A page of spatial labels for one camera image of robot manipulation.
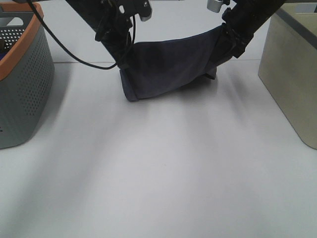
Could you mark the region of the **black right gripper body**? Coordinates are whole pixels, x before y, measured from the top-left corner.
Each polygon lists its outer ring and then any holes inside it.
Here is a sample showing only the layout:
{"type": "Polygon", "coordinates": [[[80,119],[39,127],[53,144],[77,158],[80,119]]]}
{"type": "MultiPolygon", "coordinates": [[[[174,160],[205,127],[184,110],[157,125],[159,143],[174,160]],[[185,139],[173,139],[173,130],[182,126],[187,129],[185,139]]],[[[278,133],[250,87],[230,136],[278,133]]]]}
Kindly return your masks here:
{"type": "Polygon", "coordinates": [[[217,67],[244,53],[244,39],[227,23],[221,25],[220,35],[210,55],[210,62],[217,67]]]}

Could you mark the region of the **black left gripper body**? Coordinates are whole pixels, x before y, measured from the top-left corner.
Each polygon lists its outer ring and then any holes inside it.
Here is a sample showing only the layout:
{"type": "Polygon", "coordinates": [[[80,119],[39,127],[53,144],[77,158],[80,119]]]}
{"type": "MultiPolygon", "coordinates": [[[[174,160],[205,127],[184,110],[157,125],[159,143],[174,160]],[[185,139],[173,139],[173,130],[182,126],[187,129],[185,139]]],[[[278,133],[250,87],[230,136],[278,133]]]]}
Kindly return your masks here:
{"type": "Polygon", "coordinates": [[[110,23],[100,22],[96,29],[95,40],[102,43],[120,69],[129,67],[126,58],[132,46],[132,36],[129,32],[131,28],[132,22],[127,22],[122,28],[123,35],[121,35],[110,23]]]}

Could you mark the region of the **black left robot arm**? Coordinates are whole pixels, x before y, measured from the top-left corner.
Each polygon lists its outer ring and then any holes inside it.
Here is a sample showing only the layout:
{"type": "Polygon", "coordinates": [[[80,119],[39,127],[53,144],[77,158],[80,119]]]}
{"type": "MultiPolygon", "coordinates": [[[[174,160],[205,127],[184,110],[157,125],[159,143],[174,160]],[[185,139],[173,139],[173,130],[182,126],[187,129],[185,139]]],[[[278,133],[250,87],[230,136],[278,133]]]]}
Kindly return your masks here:
{"type": "Polygon", "coordinates": [[[120,69],[129,67],[135,36],[135,16],[147,21],[152,16],[148,0],[68,0],[72,9],[93,29],[95,40],[100,42],[120,69]]]}

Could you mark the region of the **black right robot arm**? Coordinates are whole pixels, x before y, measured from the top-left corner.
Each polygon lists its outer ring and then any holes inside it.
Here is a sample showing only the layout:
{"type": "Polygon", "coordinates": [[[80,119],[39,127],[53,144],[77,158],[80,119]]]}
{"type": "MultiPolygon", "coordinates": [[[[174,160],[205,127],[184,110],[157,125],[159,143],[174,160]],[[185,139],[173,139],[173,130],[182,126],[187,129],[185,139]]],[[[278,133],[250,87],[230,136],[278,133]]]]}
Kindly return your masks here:
{"type": "Polygon", "coordinates": [[[222,14],[224,21],[219,33],[210,62],[219,66],[232,58],[239,58],[254,34],[285,3],[284,0],[236,0],[233,8],[222,14]]]}

